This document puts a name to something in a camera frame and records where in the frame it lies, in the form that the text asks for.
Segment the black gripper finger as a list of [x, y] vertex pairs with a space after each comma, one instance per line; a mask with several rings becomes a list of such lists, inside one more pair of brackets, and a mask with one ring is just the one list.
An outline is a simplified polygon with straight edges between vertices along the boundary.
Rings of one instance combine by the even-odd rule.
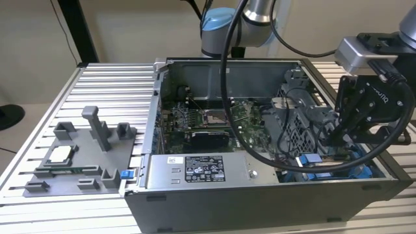
[[337, 97], [335, 104], [335, 112], [337, 113], [337, 126], [331, 131], [324, 141], [327, 146], [340, 146], [344, 144], [343, 136], [351, 129], [352, 122], [352, 103], [355, 97], [355, 79], [352, 76], [343, 76], [339, 80]]
[[352, 146], [356, 144], [400, 145], [404, 140], [400, 139], [404, 134], [404, 128], [397, 124], [380, 125], [368, 121], [343, 122], [339, 124], [339, 146]]

